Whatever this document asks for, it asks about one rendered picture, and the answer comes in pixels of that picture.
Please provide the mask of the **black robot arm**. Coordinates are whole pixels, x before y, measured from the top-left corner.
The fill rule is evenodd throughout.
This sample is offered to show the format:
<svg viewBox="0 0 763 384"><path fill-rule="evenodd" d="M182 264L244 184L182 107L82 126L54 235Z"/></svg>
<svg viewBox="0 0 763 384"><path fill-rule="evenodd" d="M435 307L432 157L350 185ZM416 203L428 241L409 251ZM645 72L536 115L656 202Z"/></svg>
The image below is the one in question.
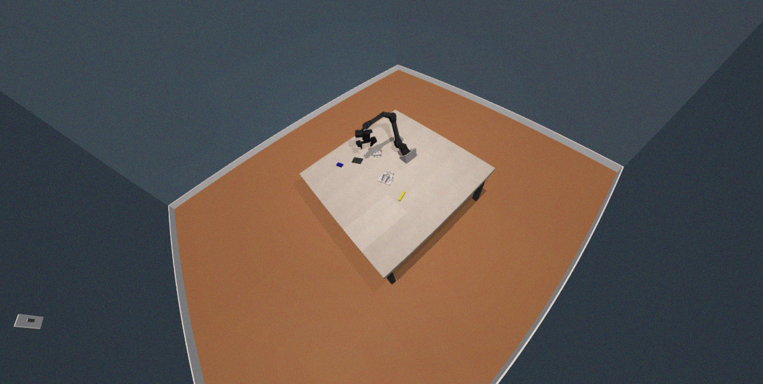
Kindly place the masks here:
<svg viewBox="0 0 763 384"><path fill-rule="evenodd" d="M389 118L390 122L392 123L393 136L395 136L395 141L393 143L395 143L395 147L400 148L400 151L401 151L401 153L403 155L406 155L409 152L411 152L409 150L409 148L407 147L407 144L403 143L401 138L399 137L399 131L398 131L398 128L397 128L397 114L394 113L394 112L392 112L392 113L390 113L390 112L381 112L381 113L379 113L379 115L377 117L374 117L370 121L365 122L364 124L362 124L362 129L356 129L355 130L355 138L358 138L358 137L362 137L362 139L364 139L364 137L365 138L369 138L370 137L370 133L373 133L373 130L372 129L368 129L368 128L370 128L370 126L373 125L374 122L378 121L382 117ZM363 137L363 135L364 135L364 137Z"/></svg>

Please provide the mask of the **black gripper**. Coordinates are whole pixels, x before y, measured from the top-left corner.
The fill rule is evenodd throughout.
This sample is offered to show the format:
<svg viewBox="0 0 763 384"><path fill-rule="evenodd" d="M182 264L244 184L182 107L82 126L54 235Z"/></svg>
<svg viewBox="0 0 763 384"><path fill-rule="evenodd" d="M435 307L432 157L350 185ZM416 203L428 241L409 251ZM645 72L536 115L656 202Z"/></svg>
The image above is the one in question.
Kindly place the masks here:
<svg viewBox="0 0 763 384"><path fill-rule="evenodd" d="M364 137L364 135L363 135L363 137ZM373 144L376 143L376 142L377 142L376 137L369 137L369 138L365 138L364 137L363 141L358 140L355 143L357 144L357 147L362 148L362 143L370 143L370 147L372 147Z"/></svg>

